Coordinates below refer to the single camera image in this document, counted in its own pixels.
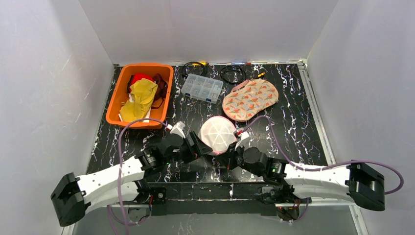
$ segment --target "gray floor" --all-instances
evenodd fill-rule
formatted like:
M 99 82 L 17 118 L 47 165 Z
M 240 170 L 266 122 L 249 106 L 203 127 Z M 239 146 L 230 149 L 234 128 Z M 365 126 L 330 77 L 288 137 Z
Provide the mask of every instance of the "gray floor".
M 115 209 L 119 218 L 121 213 Z M 114 221 L 119 234 L 124 226 Z M 77 223 L 75 235 L 113 235 L 106 208 L 87 214 Z M 310 207 L 302 221 L 292 226 L 257 214 L 179 214 L 153 216 L 140 226 L 130 227 L 140 235 L 356 235 L 348 206 Z

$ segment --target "yellow cloth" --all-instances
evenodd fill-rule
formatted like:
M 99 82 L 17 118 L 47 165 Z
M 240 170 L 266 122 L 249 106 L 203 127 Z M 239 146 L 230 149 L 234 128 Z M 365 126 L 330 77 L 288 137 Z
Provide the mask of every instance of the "yellow cloth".
M 141 79 L 131 85 L 130 88 L 130 94 L 134 102 L 128 100 L 119 111 L 122 120 L 127 122 L 143 118 L 147 115 L 151 104 L 153 104 L 157 84 L 148 79 Z

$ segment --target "patterned pot holder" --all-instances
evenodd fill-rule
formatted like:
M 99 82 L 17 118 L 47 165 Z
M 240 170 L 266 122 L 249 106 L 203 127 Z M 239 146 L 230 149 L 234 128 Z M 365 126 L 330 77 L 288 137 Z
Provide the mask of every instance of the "patterned pot holder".
M 268 81 L 246 80 L 225 96 L 222 108 L 235 121 L 248 121 L 259 111 L 278 102 L 278 91 Z

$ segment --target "clear plastic organizer box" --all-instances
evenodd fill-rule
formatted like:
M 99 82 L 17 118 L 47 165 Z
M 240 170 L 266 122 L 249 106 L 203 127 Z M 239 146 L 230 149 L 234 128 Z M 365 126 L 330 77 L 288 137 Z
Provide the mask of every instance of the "clear plastic organizer box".
M 185 97 L 216 104 L 222 87 L 223 81 L 189 74 L 182 87 L 182 93 Z

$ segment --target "yellow connector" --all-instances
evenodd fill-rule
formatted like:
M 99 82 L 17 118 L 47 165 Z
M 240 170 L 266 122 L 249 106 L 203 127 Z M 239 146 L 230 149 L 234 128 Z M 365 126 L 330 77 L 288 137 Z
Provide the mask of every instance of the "yellow connector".
M 265 72 L 262 72 L 260 74 L 258 74 L 257 78 L 263 77 L 265 75 Z
M 209 63 L 206 61 L 198 61 L 199 63 L 201 63 L 202 65 L 208 65 Z

